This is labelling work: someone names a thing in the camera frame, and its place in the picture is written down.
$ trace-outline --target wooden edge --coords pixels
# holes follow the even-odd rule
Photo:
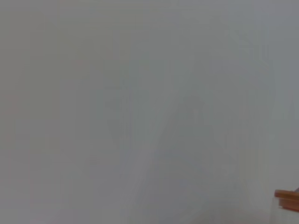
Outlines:
[[[276,190],[274,196],[279,198],[279,206],[283,209],[299,212],[299,193],[295,191]]]
[[[299,193],[295,191],[276,190],[274,196],[290,200],[299,200]]]

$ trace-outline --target gray wall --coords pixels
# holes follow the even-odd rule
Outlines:
[[[298,7],[1,2],[1,222],[267,223],[299,186]]]

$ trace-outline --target clear plastic object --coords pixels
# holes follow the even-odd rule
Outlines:
[[[275,191],[270,224],[299,224],[299,192]]]

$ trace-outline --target wall surface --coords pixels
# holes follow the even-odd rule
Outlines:
[[[0,220],[265,224],[299,186],[299,3],[0,3]]]

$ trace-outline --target white wall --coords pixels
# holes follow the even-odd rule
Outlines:
[[[297,8],[1,2],[1,221],[267,223],[299,185]]]

